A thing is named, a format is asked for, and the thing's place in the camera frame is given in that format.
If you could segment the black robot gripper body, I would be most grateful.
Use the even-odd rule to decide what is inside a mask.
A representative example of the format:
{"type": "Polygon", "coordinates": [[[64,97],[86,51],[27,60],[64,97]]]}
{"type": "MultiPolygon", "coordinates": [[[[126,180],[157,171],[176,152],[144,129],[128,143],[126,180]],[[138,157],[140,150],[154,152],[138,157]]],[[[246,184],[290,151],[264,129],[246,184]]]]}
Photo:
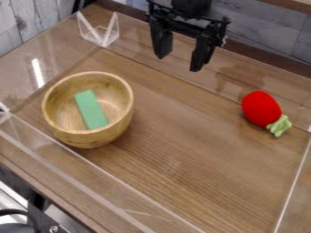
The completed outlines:
{"type": "Polygon", "coordinates": [[[148,16],[164,19],[170,32],[185,34],[193,38],[206,33],[214,38],[214,46],[221,46],[225,39],[230,18],[210,9],[212,0],[146,0],[148,16]]]}

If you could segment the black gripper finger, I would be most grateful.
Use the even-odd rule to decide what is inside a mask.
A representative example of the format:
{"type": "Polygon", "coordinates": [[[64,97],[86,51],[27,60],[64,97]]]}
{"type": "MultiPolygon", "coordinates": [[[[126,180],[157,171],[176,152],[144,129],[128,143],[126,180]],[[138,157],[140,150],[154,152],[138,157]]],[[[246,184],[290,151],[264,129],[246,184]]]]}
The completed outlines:
{"type": "Polygon", "coordinates": [[[209,62],[214,50],[214,38],[212,35],[202,33],[196,38],[196,47],[190,57],[192,72],[197,72],[201,67],[209,62]]]}
{"type": "Polygon", "coordinates": [[[164,19],[148,16],[154,55],[162,59],[172,51],[172,32],[164,19]]]}

